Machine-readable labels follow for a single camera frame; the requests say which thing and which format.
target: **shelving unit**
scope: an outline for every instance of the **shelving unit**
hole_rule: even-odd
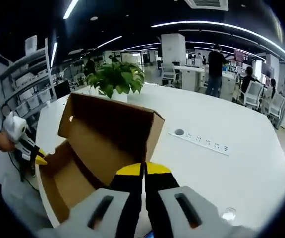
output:
[[[26,69],[22,69],[22,67],[24,67],[25,65],[31,64],[34,62],[34,65],[32,65],[31,67],[28,67]],[[47,73],[46,74],[42,74],[39,76],[34,77],[33,79],[31,79],[30,81],[26,82],[24,85],[21,85],[20,87],[16,88],[13,93],[11,95],[8,95],[5,100],[3,105],[6,105],[9,100],[20,96],[22,93],[26,92],[27,90],[31,89],[32,87],[38,85],[41,82],[44,82],[46,80],[48,80],[50,82],[50,88],[52,89],[53,92],[53,97],[51,99],[51,101],[54,101],[57,99],[55,90],[54,90],[54,85],[52,82],[52,77],[51,77],[51,69],[50,69],[50,60],[49,60],[49,54],[48,54],[48,39],[45,39],[45,47],[36,50],[35,52],[33,52],[30,55],[24,56],[21,59],[17,60],[16,62],[14,62],[13,64],[11,64],[7,70],[2,73],[0,75],[0,81],[1,81],[1,85],[3,87],[3,81],[6,80],[7,78],[10,80],[11,85],[13,85],[12,83],[15,82],[16,80],[20,79],[21,77],[25,76],[28,73],[31,72],[40,72],[42,69],[44,69],[44,67],[46,67],[47,69]],[[17,70],[20,70],[19,74],[17,74],[16,76],[12,76],[13,73],[15,73]],[[43,108],[46,104],[43,103],[39,106],[37,106],[34,109],[31,109],[25,116],[24,118],[28,118],[31,115],[33,115],[34,113],[38,112],[39,110],[41,110],[41,108]]]

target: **box flap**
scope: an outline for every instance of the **box flap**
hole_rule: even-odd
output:
[[[151,109],[72,93],[58,134],[68,138],[85,166],[109,185],[123,166],[150,160],[163,123]]]

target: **white office chair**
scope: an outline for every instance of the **white office chair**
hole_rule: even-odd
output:
[[[176,78],[179,73],[175,71],[173,64],[161,64],[162,67],[162,80],[167,80],[168,84],[164,85],[165,87],[175,88],[172,84],[173,82],[177,82]]]
[[[250,81],[245,93],[239,90],[239,102],[246,107],[257,109],[259,106],[262,88],[263,85],[261,83]]]
[[[265,102],[266,103],[265,104],[265,111],[266,111],[267,115],[279,119],[281,116],[281,109],[282,109],[284,101],[285,101],[285,98],[276,92],[274,94],[270,104],[267,101]]]

